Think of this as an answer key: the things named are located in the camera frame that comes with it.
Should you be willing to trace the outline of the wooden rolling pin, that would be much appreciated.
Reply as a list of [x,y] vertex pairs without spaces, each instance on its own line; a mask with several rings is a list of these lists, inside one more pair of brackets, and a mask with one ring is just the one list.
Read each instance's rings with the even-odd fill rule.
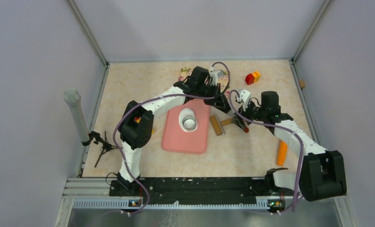
[[235,120],[233,118],[220,121],[216,115],[211,115],[209,117],[209,121],[214,129],[216,136],[222,136],[225,134],[225,131],[223,129],[224,126],[235,123]]

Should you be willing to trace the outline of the white dough ball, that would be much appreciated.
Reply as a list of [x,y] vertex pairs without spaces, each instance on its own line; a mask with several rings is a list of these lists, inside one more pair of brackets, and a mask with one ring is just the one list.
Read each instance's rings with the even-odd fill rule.
[[198,127],[195,113],[190,108],[184,108],[180,111],[178,122],[184,132],[193,132]]

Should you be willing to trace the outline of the pink plastic tray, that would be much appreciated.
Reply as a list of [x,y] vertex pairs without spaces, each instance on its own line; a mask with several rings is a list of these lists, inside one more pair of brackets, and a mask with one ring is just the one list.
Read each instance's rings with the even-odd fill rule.
[[[193,111],[197,129],[185,131],[179,124],[179,115],[184,109]],[[162,148],[169,152],[203,154],[207,149],[210,106],[201,99],[191,100],[168,111],[162,137]]]

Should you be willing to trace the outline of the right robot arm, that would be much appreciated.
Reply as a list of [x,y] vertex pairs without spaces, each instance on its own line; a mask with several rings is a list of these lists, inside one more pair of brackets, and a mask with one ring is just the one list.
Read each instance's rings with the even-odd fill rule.
[[247,90],[236,95],[240,108],[235,116],[250,124],[265,126],[275,137],[285,143],[298,157],[295,171],[286,168],[270,169],[264,188],[277,195],[283,188],[302,195],[307,201],[337,197],[347,193],[343,155],[337,150],[327,150],[319,145],[295,123],[293,117],[281,111],[279,95],[275,91],[261,93],[257,106]]

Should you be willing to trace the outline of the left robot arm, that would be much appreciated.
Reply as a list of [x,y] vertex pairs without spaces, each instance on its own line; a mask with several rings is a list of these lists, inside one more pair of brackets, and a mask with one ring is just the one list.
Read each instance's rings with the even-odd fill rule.
[[140,176],[141,150],[152,136],[153,122],[170,109],[183,105],[193,99],[202,99],[205,105],[213,106],[225,114],[233,115],[225,95],[229,85],[221,88],[218,79],[230,75],[229,70],[215,70],[214,66],[205,69],[196,66],[184,80],[173,84],[157,97],[138,103],[131,101],[116,127],[122,145],[119,147],[123,164],[117,174],[121,190],[126,195],[138,191],[136,179]]

